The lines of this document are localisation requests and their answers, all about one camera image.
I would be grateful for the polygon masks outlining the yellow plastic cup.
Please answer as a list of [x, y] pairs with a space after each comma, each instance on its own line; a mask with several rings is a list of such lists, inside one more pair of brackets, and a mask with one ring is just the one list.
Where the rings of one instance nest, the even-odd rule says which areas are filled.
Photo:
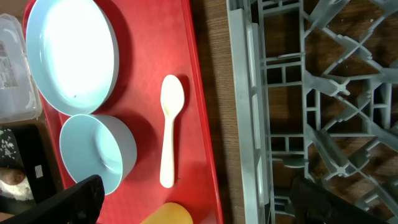
[[151, 213], [141, 224], [193, 224], [193, 218], [183, 206], [169, 202]]

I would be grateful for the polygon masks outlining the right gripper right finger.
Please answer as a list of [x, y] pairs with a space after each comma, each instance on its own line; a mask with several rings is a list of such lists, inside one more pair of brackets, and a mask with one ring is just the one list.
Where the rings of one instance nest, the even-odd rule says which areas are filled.
[[298, 224], [386, 224], [302, 177], [292, 182], [290, 200]]

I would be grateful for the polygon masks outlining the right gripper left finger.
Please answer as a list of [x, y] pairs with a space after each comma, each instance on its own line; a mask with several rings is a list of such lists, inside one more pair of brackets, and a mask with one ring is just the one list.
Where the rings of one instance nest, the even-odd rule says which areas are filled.
[[96, 223], [104, 202], [102, 178], [92, 175], [2, 224]]

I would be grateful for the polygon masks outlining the white rice pile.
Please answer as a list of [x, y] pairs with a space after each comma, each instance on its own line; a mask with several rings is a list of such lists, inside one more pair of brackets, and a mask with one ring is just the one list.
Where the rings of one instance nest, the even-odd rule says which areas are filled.
[[[25, 173], [21, 155], [14, 134], [10, 128], [1, 128], [1, 168], [19, 169]], [[1, 196], [20, 201], [33, 200], [32, 190], [25, 173], [25, 179], [17, 185], [1, 181]]]

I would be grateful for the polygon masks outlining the light blue bowl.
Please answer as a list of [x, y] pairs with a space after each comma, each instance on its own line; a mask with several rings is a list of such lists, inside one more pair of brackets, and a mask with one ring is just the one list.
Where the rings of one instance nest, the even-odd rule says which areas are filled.
[[112, 194], [133, 170], [137, 146], [130, 129], [113, 116], [77, 114], [62, 126], [59, 139], [63, 164], [70, 177], [81, 182], [92, 175]]

